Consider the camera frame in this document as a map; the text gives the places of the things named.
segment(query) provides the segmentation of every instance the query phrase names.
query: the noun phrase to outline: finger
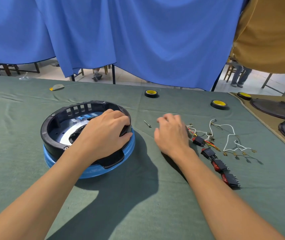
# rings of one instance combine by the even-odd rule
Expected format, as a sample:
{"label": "finger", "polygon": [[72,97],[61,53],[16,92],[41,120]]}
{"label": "finger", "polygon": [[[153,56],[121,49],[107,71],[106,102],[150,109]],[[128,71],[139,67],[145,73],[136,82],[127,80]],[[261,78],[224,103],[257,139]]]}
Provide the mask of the finger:
{"label": "finger", "polygon": [[174,118],[175,118],[175,120],[180,124],[180,125],[183,125],[184,123],[181,121],[181,117],[180,117],[180,115],[175,115],[175,116],[173,116]]}
{"label": "finger", "polygon": [[175,117],[172,115],[172,113],[171,113],[171,114],[170,114],[170,113],[165,114],[165,115],[164,115],[164,118],[165,118],[168,122],[175,120]]}
{"label": "finger", "polygon": [[157,122],[158,122],[159,124],[163,124],[163,123],[166,123],[166,122],[168,122],[168,121],[166,121],[166,119],[165,119],[164,117],[159,117],[159,118],[157,119]]}
{"label": "finger", "polygon": [[111,112],[113,112],[113,110],[112,109],[107,109],[105,112],[103,112],[102,114],[109,114],[109,113],[111,113]]}
{"label": "finger", "polygon": [[115,110],[113,111],[112,113],[110,113],[110,115],[114,118],[114,119],[117,119],[121,116],[124,116],[124,113],[119,111],[119,110]]}
{"label": "finger", "polygon": [[121,117],[119,117],[119,118],[116,118],[115,121],[116,121],[116,125],[117,125],[117,126],[120,126],[121,129],[122,129],[122,127],[124,127],[125,125],[130,125],[130,119],[129,119],[128,116],[121,116]]}
{"label": "finger", "polygon": [[155,129],[155,132],[154,132],[154,139],[155,141],[157,141],[159,139],[159,128],[156,128]]}
{"label": "finger", "polygon": [[132,132],[128,132],[124,134],[122,137],[119,137],[121,147],[123,147],[124,144],[126,144],[130,140],[130,137],[132,137]]}

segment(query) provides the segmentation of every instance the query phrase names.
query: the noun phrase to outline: forearm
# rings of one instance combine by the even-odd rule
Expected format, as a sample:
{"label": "forearm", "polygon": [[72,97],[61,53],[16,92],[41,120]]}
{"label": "forearm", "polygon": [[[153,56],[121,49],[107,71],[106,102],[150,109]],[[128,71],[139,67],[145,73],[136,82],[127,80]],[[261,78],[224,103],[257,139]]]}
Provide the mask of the forearm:
{"label": "forearm", "polygon": [[285,239],[190,149],[175,158],[216,239]]}
{"label": "forearm", "polygon": [[66,154],[0,214],[0,239],[44,239],[84,166]]}

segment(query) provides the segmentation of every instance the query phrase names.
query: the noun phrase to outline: screw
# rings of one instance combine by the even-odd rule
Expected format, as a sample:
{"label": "screw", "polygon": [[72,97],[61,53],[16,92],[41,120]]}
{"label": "screw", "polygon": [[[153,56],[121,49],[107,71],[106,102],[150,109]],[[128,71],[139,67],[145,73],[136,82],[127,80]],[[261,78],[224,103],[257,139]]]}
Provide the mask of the screw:
{"label": "screw", "polygon": [[145,120],[144,120],[144,122],[146,123],[146,125],[148,125],[148,126],[149,126],[149,128],[151,128],[151,125],[149,125]]}

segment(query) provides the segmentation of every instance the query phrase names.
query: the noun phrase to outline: person's leg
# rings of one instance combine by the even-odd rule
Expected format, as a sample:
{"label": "person's leg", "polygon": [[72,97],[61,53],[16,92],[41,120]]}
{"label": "person's leg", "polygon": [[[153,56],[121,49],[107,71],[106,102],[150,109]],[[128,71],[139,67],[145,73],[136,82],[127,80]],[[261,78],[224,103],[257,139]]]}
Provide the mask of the person's leg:
{"label": "person's leg", "polygon": [[243,84],[244,84],[244,82],[247,80],[247,78],[248,78],[249,74],[251,73],[251,71],[252,71],[252,69],[247,68],[247,67],[244,66],[244,73],[243,73],[243,75],[239,78],[239,81],[238,81],[238,86],[239,86],[239,87],[241,87],[241,88],[243,87]]}
{"label": "person's leg", "polygon": [[93,77],[92,79],[96,82],[98,80],[100,80],[102,78],[102,74],[101,73],[98,73],[100,70],[100,68],[95,68],[95,69],[92,69],[93,71]]}
{"label": "person's leg", "polygon": [[233,64],[233,66],[236,68],[236,71],[234,73],[234,76],[232,77],[231,85],[233,87],[236,87],[238,77],[239,77],[240,73],[242,72],[243,67],[239,63],[235,63],[235,64]]}

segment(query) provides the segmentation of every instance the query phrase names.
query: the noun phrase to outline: blue base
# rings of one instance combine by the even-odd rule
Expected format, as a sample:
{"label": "blue base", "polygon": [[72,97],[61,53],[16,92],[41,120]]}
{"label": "blue base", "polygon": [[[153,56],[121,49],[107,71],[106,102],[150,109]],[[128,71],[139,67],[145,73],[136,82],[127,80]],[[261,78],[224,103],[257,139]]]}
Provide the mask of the blue base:
{"label": "blue base", "polygon": [[[132,137],[130,138],[130,141],[129,141],[128,145],[126,146],[126,148],[123,150],[124,159],[120,163],[118,163],[115,166],[108,168],[108,169],[104,169],[99,164],[91,165],[83,172],[83,174],[80,176],[80,179],[81,178],[85,179],[85,178],[89,178],[89,177],[92,178],[92,177],[102,175],[104,173],[107,173],[107,172],[115,169],[116,167],[121,165],[124,161],[126,161],[127,158],[130,156],[130,154],[132,153],[134,147],[135,147],[135,132],[134,132],[132,127],[131,127],[131,132],[132,132]],[[44,160],[45,160],[47,166],[49,168],[51,168],[55,164],[55,161],[52,159],[53,158],[52,155],[50,155],[48,153],[45,146],[43,146],[43,148],[44,148]]]}

